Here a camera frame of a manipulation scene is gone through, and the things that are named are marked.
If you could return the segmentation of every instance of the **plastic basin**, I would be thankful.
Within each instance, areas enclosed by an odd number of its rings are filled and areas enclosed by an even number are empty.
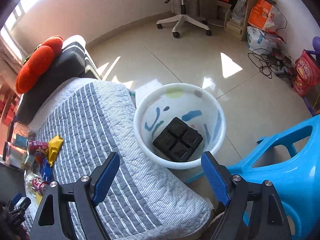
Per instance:
[[[203,141],[185,163],[171,161],[153,146],[154,139],[178,117],[196,129]],[[133,120],[134,134],[143,153],[161,166],[184,170],[201,165],[201,155],[214,156],[226,134],[226,120],[217,100],[207,91],[190,84],[176,83],[149,93],[137,108]]]

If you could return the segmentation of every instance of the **white wall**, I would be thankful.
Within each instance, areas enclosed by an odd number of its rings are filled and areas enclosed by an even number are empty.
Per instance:
[[[287,42],[288,52],[294,62],[303,49],[313,50],[312,39],[320,36],[320,27],[301,0],[275,1],[288,20],[287,28],[279,30],[278,34]]]
[[[30,53],[53,35],[79,34],[87,43],[127,23],[170,11],[165,0],[40,0],[12,34]]]

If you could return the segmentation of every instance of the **green patch on basin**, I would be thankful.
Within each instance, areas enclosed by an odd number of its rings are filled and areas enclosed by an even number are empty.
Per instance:
[[[183,95],[183,90],[181,88],[168,88],[166,91],[166,95],[169,98],[179,98]]]

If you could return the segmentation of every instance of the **blue plastic stool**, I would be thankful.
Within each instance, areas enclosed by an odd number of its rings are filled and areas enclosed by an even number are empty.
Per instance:
[[[294,142],[310,136],[305,147],[297,153]],[[292,239],[304,239],[320,217],[320,115],[310,118],[287,131],[263,137],[259,145],[242,161],[228,167],[246,181],[262,183],[269,179],[275,185],[287,216],[295,225]],[[252,165],[270,147],[284,145],[291,156],[285,162],[265,167]]]

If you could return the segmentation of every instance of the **purple balloon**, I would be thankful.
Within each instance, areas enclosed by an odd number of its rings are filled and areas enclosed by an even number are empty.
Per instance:
[[[320,54],[320,37],[315,36],[312,40],[312,45],[317,54]]]

